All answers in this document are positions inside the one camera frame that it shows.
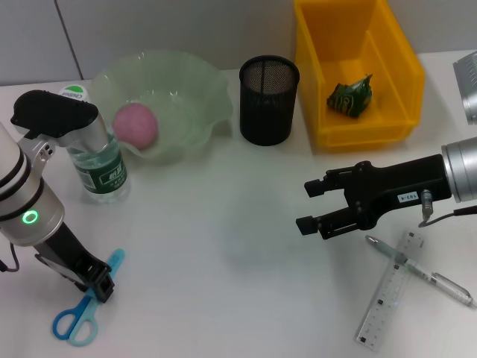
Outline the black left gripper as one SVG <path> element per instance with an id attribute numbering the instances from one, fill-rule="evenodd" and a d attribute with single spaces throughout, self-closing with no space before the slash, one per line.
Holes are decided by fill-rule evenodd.
<path id="1" fill-rule="evenodd" d="M 34 248 L 43 259 L 67 269 L 65 276 L 89 297 L 106 303 L 112 295 L 115 284 L 110 275 L 111 267 L 96 260 L 91 272 L 87 273 L 89 254 L 66 223 L 62 223 L 55 233 Z"/>

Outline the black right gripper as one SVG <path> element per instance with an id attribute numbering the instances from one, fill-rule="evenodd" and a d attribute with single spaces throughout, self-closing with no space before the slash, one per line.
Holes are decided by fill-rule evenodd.
<path id="1" fill-rule="evenodd" d="M 349 208 L 295 221 L 303 236 L 319 233 L 324 240 L 371 229 L 390 211 L 420 205 L 425 190 L 434 201 L 452 196 L 440 154 L 382 168 L 362 161 L 352 167 L 328 170 L 322 180 L 308 181 L 304 188 L 310 198 L 344 189 Z"/>

